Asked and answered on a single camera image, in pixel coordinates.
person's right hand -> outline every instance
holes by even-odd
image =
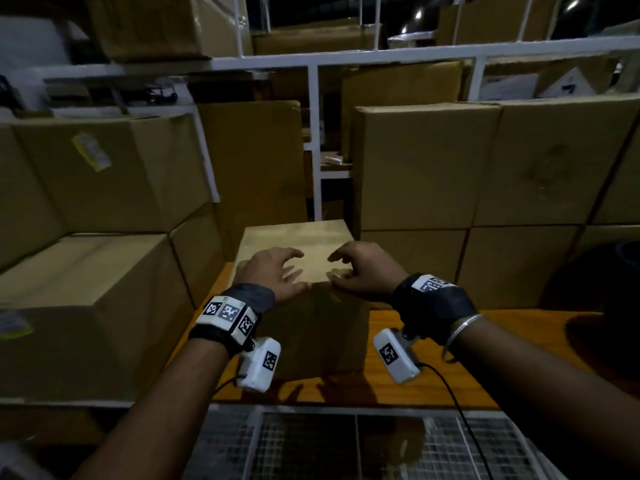
[[[332,284],[370,301],[391,299],[398,285],[409,274],[375,242],[349,241],[331,253],[329,262],[351,263],[350,276],[333,276]]]

bangle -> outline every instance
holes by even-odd
[[[449,351],[449,347],[451,347],[451,344],[457,338],[457,336],[460,335],[460,332],[462,332],[469,325],[471,325],[471,323],[478,320],[478,318],[482,318],[482,317],[484,317],[484,315],[482,314],[470,316],[464,322],[460,323],[460,326],[449,336],[449,338],[447,339],[447,343],[444,344],[444,347],[442,348],[442,361],[444,363],[456,363],[458,361],[458,359],[456,359],[455,357],[453,357],[452,359],[445,359],[445,355]]]

orange wooden surface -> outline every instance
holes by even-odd
[[[232,264],[227,263],[212,287],[209,297],[226,289],[231,270]],[[201,312],[202,307],[194,314],[192,323]],[[490,310],[485,311],[484,314],[533,344],[545,348],[581,369],[591,370],[573,352],[564,334],[565,322],[576,316],[577,313],[544,310]],[[404,385],[397,385],[393,382],[373,348],[375,334],[390,327],[402,327],[402,322],[395,311],[371,311],[369,346],[364,371],[361,374],[341,374],[327,378],[272,384],[265,394],[251,394],[233,385],[228,385],[214,397],[214,400],[254,404],[324,403],[334,406],[365,407],[377,405],[453,407],[451,396],[441,380],[428,370]],[[187,340],[188,330],[180,339],[172,358]],[[497,408],[497,405],[480,387],[480,384],[460,364],[449,365],[441,361],[441,348],[432,340],[420,340],[413,347],[413,350],[421,361],[432,364],[447,379],[463,408]],[[235,375],[237,363],[238,357],[235,357],[229,363],[220,382]]]

cable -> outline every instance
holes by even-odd
[[[229,379],[228,381],[224,381],[222,383],[222,385],[216,389],[216,391],[213,393],[213,395],[216,395],[217,393],[219,393],[222,390],[222,388],[224,386],[226,386],[227,384],[231,384],[231,382],[235,381],[236,379],[244,379],[245,377],[246,376],[235,376],[235,377],[232,377],[231,379]]]
[[[480,443],[478,443],[478,440],[476,439],[476,436],[474,435],[474,432],[471,430],[471,426],[469,426],[469,423],[467,422],[467,418],[465,418],[465,415],[462,412],[462,408],[460,408],[460,405],[458,404],[458,400],[456,399],[456,396],[453,394],[453,391],[451,390],[451,387],[449,387],[449,384],[446,381],[446,379],[444,379],[442,374],[439,373],[434,366],[429,365],[428,363],[416,362],[415,366],[416,367],[428,367],[429,369],[431,369],[432,371],[434,371],[436,373],[436,375],[440,378],[440,380],[442,380],[442,382],[444,383],[444,386],[447,388],[447,390],[449,391],[449,394],[451,395],[451,398],[453,399],[453,403],[456,405],[456,409],[460,413],[460,416],[462,416],[462,421],[465,422],[465,426],[467,427],[469,435],[471,436],[471,438],[473,438],[473,441],[476,444],[476,448],[478,448],[478,452],[480,453],[480,458],[482,458],[482,462],[484,463],[484,468],[486,469],[487,475],[489,475],[489,479],[493,480],[493,475],[491,474],[491,470],[489,469],[489,463],[487,463],[487,460],[484,457],[484,453],[482,452],[482,448],[480,448]]]

white metal frame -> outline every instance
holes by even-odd
[[[362,21],[362,0],[360,1],[360,18]],[[242,52],[241,27],[239,26],[239,3],[233,0],[236,13],[236,44],[238,57],[221,57],[210,60],[162,62],[144,64],[92,64],[78,66],[48,66],[16,70],[9,76],[9,82],[22,97],[28,109],[42,109],[44,106],[45,80],[47,79],[81,79],[88,77],[141,76],[154,75],[185,75],[196,72],[215,72],[233,70],[267,70],[286,67],[306,67],[308,71],[308,90],[310,105],[311,142],[304,144],[305,151],[312,153],[312,172],[314,183],[314,218],[322,220],[322,189],[324,178],[348,178],[348,171],[321,171],[320,154],[320,115],[319,115],[319,87],[318,67],[335,65],[364,65],[385,63],[419,63],[428,61],[473,59],[474,71],[471,79],[468,99],[476,101],[484,74],[486,62],[491,57],[525,56],[525,55],[581,55],[606,53],[623,50],[640,50],[640,36],[615,36],[567,40],[547,40],[523,42],[524,31],[528,21],[533,0],[527,1],[524,16],[520,26],[517,42],[494,43],[485,45],[451,45],[419,48],[396,48],[378,50],[380,33],[381,0],[376,0],[376,39],[372,50],[350,52],[325,52],[316,54],[285,54],[285,55],[252,55],[245,57]],[[458,20],[454,39],[457,36],[460,12],[463,0],[458,10]],[[203,156],[206,153],[206,142],[202,124],[198,130],[200,146]],[[219,200],[215,179],[209,163],[207,177],[211,185],[212,199]]]

